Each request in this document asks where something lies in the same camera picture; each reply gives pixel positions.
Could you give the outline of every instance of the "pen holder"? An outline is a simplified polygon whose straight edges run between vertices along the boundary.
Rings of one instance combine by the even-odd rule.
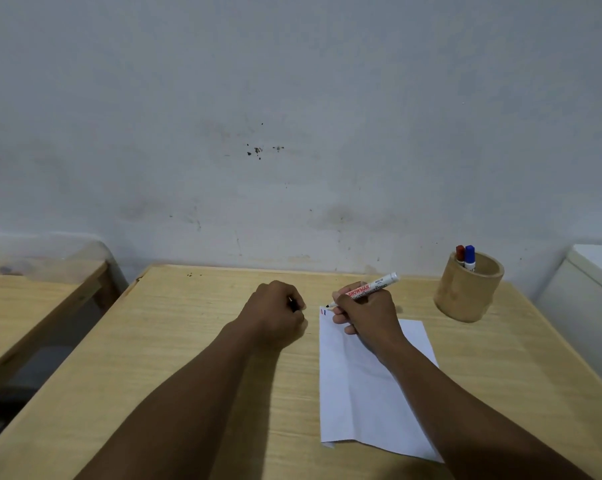
[[[483,253],[476,253],[476,268],[474,272],[468,271],[452,253],[434,295],[434,304],[454,320],[479,321],[492,304],[504,272],[501,263]]]

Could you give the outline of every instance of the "blue marker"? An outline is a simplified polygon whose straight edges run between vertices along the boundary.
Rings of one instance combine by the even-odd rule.
[[[474,272],[476,258],[474,257],[474,246],[465,246],[465,269]]]

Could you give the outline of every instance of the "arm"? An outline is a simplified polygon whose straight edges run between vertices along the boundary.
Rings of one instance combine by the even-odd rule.
[[[252,351],[305,330],[288,297],[305,308],[293,286],[260,285],[236,320],[132,411],[77,480],[208,478]]]
[[[401,385],[436,450],[457,479],[589,478],[574,464],[446,376],[404,337],[392,295],[381,290],[357,303],[334,294],[334,321],[349,322]]]

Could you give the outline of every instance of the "left hand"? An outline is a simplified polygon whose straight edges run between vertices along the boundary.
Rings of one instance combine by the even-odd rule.
[[[293,312],[289,298],[297,300],[301,310],[305,309],[305,302],[294,286],[280,281],[262,283],[243,306],[236,322],[249,327],[259,344],[289,345],[301,337],[307,327],[303,312]]]

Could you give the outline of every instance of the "white furniture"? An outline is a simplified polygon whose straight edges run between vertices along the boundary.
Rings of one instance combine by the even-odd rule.
[[[602,246],[573,246],[536,306],[602,379]]]

